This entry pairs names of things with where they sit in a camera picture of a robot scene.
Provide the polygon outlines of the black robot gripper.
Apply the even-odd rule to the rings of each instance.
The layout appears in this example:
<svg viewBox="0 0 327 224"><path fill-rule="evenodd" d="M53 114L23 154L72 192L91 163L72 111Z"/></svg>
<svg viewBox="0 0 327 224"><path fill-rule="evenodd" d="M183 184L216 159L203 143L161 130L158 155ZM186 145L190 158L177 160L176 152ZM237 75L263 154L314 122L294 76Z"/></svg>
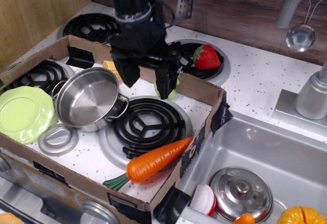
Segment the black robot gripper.
<svg viewBox="0 0 327 224"><path fill-rule="evenodd" d="M140 78L139 66L157 68L156 86L161 99L167 99L181 75L180 54L166 41L163 16L115 17L120 33L110 35L114 65L123 82L132 87Z"/></svg>

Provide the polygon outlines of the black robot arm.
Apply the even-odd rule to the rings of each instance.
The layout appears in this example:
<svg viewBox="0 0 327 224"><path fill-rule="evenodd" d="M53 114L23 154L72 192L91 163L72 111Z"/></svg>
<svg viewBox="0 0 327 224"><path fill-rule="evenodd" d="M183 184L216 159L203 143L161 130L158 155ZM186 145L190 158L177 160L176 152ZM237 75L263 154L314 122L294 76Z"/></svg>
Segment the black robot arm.
<svg viewBox="0 0 327 224"><path fill-rule="evenodd" d="M162 0L112 0L114 18L120 26L107 40L116 69L123 82L132 87L140 78L140 67L155 71L162 99L176 88L182 73L180 54L165 41L166 29Z"/></svg>

